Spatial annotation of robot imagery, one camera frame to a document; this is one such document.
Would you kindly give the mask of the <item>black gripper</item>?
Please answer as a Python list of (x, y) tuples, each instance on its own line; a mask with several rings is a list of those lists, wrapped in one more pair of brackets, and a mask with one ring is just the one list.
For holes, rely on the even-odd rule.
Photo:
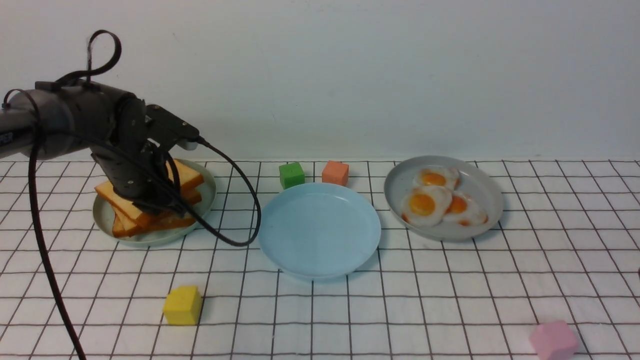
[[(169, 176), (172, 175), (172, 170), (167, 168), (170, 155), (160, 152), (158, 146), (148, 142), (142, 146), (142, 150), (135, 150), (130, 155), (160, 180), (165, 183), (170, 182)], [(91, 156), (114, 186), (116, 194), (132, 201), (134, 206), (144, 214), (158, 216), (169, 213), (179, 217), (185, 216), (186, 208), (171, 198), (157, 182), (132, 162), (97, 145), (91, 147)]]

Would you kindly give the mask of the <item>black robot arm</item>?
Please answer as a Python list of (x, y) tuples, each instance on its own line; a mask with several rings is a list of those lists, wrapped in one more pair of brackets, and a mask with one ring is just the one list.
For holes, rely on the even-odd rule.
[(38, 139), (37, 160), (52, 160), (89, 149), (112, 188), (142, 212), (186, 214), (169, 191), (169, 150), (195, 141), (198, 130), (159, 105), (103, 84), (72, 86), (37, 82), (1, 105), (2, 158), (26, 157)]

